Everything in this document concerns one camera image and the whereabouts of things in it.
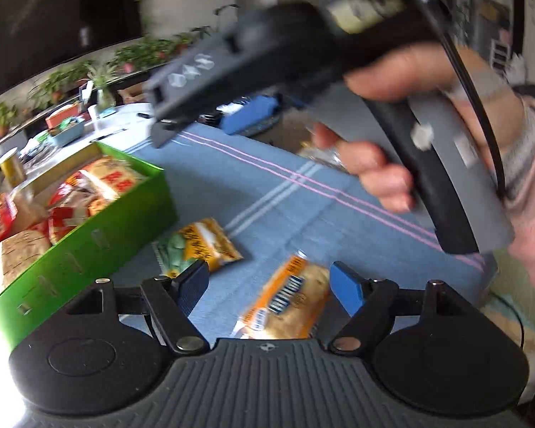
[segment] finger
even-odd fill
[[[313,127],[313,144],[319,149],[328,149],[333,146],[341,138],[332,130],[325,127],[325,125],[316,122]]]
[[[353,175],[359,175],[369,170],[378,169],[387,163],[383,150],[374,143],[355,141],[337,143],[337,151],[341,163]]]
[[[459,52],[469,71],[488,69],[468,48],[459,48]],[[377,101],[395,101],[412,93],[446,88],[456,79],[444,49],[434,43],[401,48],[345,76],[347,86],[354,93]]]
[[[379,201],[386,210],[396,214],[409,212],[414,206],[414,198],[412,198],[410,193],[399,193],[394,196],[387,196],[379,199]]]
[[[377,170],[359,175],[366,191],[377,198],[409,192],[412,188],[412,175],[408,169],[398,164],[388,164]]]

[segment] bread package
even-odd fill
[[[86,165],[80,173],[88,178],[106,200],[116,200],[137,185],[143,176],[131,169],[127,162],[103,156]]]
[[[0,243],[0,293],[50,248],[37,230],[24,230]]]
[[[329,294],[328,269],[293,255],[271,276],[236,327],[254,340],[308,338]]]

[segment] orange snack package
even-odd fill
[[[292,255],[240,317],[236,329],[253,340],[308,338],[329,294],[328,269]]]

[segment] black rubber grip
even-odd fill
[[[418,121],[408,101],[365,103],[414,177],[414,186],[434,223],[442,249],[448,254],[477,252],[474,233],[438,154],[433,148],[421,151],[412,141],[412,130]]]

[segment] white table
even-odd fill
[[[38,175],[43,174],[64,159],[67,159],[72,154],[85,148],[92,140],[117,132],[120,129],[126,130],[115,133],[107,138],[103,138],[100,142],[115,149],[125,151],[141,141],[144,141],[149,137],[154,119],[138,117],[138,113],[149,114],[152,116],[151,105],[149,103],[135,103],[119,106],[117,107],[117,112],[115,114],[112,114],[105,119],[106,123],[104,124],[104,128],[99,131],[95,131],[92,124],[87,124],[86,131],[81,138],[61,148],[60,151],[53,155],[43,165],[33,170],[28,175],[28,178],[33,180]]]

